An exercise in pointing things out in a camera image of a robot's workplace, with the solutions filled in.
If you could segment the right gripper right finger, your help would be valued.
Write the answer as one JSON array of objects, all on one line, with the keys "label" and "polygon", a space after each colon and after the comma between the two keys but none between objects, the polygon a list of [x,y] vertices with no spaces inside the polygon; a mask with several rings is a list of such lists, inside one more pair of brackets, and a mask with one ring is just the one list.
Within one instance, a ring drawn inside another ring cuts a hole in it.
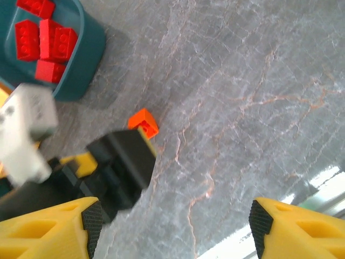
[{"label": "right gripper right finger", "polygon": [[258,197],[249,224],[258,258],[344,258],[342,219]]}]

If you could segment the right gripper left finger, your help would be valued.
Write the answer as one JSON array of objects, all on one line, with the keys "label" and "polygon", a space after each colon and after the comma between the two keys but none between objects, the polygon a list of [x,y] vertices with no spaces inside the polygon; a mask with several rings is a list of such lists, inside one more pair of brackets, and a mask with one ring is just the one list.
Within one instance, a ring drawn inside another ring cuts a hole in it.
[{"label": "right gripper left finger", "polygon": [[83,197],[1,222],[1,258],[93,258],[102,207]]}]

